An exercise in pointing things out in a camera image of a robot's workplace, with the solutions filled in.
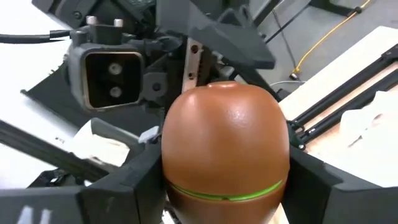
camera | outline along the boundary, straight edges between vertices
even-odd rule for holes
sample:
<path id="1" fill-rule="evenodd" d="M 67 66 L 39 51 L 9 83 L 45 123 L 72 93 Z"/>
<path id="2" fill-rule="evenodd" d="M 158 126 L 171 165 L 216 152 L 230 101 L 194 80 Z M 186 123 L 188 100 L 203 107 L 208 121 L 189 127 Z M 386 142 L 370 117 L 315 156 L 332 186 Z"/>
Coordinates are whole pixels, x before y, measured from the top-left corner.
<path id="1" fill-rule="evenodd" d="M 137 39 L 123 32 L 123 20 L 114 25 L 87 18 L 87 26 L 70 33 L 68 81 L 73 96 L 87 110 L 104 111 L 143 103 L 163 106 L 167 91 L 168 52 L 182 41 L 160 35 Z"/>

black cable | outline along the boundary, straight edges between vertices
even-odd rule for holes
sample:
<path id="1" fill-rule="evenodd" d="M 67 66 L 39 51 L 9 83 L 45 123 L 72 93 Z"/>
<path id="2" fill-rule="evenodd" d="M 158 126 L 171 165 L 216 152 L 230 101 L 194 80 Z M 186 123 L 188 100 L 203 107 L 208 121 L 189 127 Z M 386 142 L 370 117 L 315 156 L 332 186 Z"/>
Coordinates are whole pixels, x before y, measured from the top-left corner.
<path id="1" fill-rule="evenodd" d="M 279 27 L 279 30 L 281 30 L 280 34 L 281 34 L 281 36 L 282 36 L 282 38 L 283 38 L 283 40 L 284 40 L 284 42 L 285 42 L 285 45 L 286 45 L 286 48 L 287 48 L 287 52 L 289 53 L 289 56 L 290 56 L 290 58 L 292 59 L 293 66 L 296 68 L 296 67 L 297 67 L 297 64 L 296 64 L 296 61 L 294 60 L 294 56 L 293 56 L 292 49 L 290 49 L 289 43 L 287 43 L 287 40 L 286 40 L 284 31 L 282 30 L 282 26 L 281 26 L 281 24 L 280 24 L 280 22 L 279 22 L 278 15 L 276 14 L 275 10 L 272 10 L 272 14 L 273 14 L 274 17 L 275 17 L 275 21 L 276 21 L 276 24 L 277 24 L 278 27 Z"/>
<path id="2" fill-rule="evenodd" d="M 52 40 L 53 38 L 67 37 L 70 30 L 52 30 L 50 34 L 42 35 L 10 35 L 0 34 L 0 43 L 4 44 L 43 44 L 58 42 L 62 40 Z"/>
<path id="3" fill-rule="evenodd" d="M 282 26 L 281 29 L 279 29 L 277 32 L 275 32 L 275 34 L 273 34 L 270 38 L 268 38 L 266 40 L 266 44 L 268 44 L 270 41 L 273 40 L 273 38 L 275 38 L 280 32 L 282 32 L 282 30 L 284 30 L 290 23 L 292 23 L 299 15 L 301 15 L 301 13 L 303 13 L 304 10 L 306 10 L 308 7 L 310 7 L 309 4 L 307 4 L 304 8 L 302 8 L 298 13 L 296 13 L 296 15 L 294 15 L 291 19 L 289 19 L 289 21 L 287 21 L 285 23 L 285 25 Z"/>

green stripe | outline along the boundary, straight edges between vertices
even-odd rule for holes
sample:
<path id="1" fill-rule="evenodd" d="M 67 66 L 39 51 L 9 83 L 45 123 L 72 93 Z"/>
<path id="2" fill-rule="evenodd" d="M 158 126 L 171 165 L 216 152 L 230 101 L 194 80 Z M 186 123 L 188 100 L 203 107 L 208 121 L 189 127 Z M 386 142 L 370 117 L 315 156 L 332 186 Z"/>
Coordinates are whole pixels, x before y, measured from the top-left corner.
<path id="1" fill-rule="evenodd" d="M 230 201 L 242 201 L 242 200 L 250 200 L 253 198 L 257 198 L 260 196 L 264 196 L 270 192 L 272 192 L 273 190 L 275 190 L 276 188 L 279 187 L 279 185 L 282 183 L 282 180 L 280 180 L 278 183 L 274 184 L 273 186 L 264 189 L 264 190 L 260 190 L 258 192 L 255 192 L 253 194 L 247 194 L 247 195 L 207 195 L 207 194 L 201 194 L 201 193 L 196 193 L 196 192 L 192 192 L 189 190 L 185 190 L 182 189 L 181 187 L 178 187 L 176 185 L 172 185 L 174 188 L 176 188 L 177 190 L 187 194 L 187 195 L 191 195 L 192 197 L 197 197 L 197 198 L 202 198 L 202 199 L 207 199 L 207 200 L 230 200 Z"/>

yellow cable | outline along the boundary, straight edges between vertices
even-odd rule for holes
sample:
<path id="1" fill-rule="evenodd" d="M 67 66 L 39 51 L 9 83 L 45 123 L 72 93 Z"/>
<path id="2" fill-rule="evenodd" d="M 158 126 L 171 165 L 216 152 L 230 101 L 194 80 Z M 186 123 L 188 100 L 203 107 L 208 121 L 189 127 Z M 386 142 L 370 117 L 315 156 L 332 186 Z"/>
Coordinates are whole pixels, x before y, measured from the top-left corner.
<path id="1" fill-rule="evenodd" d="M 366 5 L 368 5 L 370 0 L 367 0 L 364 4 L 362 4 L 361 9 L 365 8 Z M 329 31 L 325 36 L 323 36 L 305 55 L 301 58 L 301 60 L 298 62 L 297 66 L 294 68 L 293 73 L 298 73 L 300 71 L 300 66 L 307 58 L 307 56 L 316 48 L 318 45 L 320 45 L 331 33 L 333 33 L 335 30 L 337 30 L 341 25 L 349 21 L 351 18 L 353 18 L 355 15 L 357 15 L 357 12 L 352 13 L 349 17 L 347 17 L 343 22 L 340 22 L 337 26 L 335 26 L 331 31 Z"/>

metal bolt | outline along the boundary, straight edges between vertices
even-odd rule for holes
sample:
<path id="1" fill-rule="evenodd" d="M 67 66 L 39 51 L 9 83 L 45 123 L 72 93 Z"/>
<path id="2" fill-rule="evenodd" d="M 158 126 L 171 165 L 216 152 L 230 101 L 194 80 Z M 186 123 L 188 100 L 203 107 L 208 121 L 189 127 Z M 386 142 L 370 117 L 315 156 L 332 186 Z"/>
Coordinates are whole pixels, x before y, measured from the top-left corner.
<path id="1" fill-rule="evenodd" d="M 192 45 L 191 46 L 191 52 L 196 54 L 199 51 L 199 47 L 197 45 Z"/>
<path id="2" fill-rule="evenodd" d="M 189 78 L 190 80 L 193 80 L 193 79 L 195 78 L 195 74 L 194 74 L 194 73 L 189 73 L 189 74 L 188 74 L 188 78 Z"/>
<path id="3" fill-rule="evenodd" d="M 97 24 L 97 17 L 95 17 L 95 16 L 87 16 L 86 17 L 86 23 L 87 23 L 87 25 L 95 25 L 95 24 Z"/>
<path id="4" fill-rule="evenodd" d="M 109 91 L 109 94 L 114 98 L 119 98 L 122 95 L 122 89 L 115 86 Z"/>
<path id="5" fill-rule="evenodd" d="M 113 21 L 113 26 L 115 26 L 115 27 L 123 27 L 123 20 L 122 19 L 115 19 Z"/>
<path id="6" fill-rule="evenodd" d="M 75 19 L 81 19 L 82 17 L 83 17 L 83 16 L 81 15 L 80 12 L 78 12 L 78 11 L 73 12 L 73 18 L 75 18 Z"/>
<path id="7" fill-rule="evenodd" d="M 154 91 L 159 91 L 159 90 L 160 90 L 160 84 L 159 84 L 159 83 L 153 84 L 153 85 L 152 85 L 152 89 L 153 89 Z"/>
<path id="8" fill-rule="evenodd" d="M 122 73 L 122 71 L 123 71 L 123 67 L 120 64 L 118 64 L 118 63 L 112 63 L 108 67 L 108 71 L 112 75 L 120 75 L 120 73 Z"/>

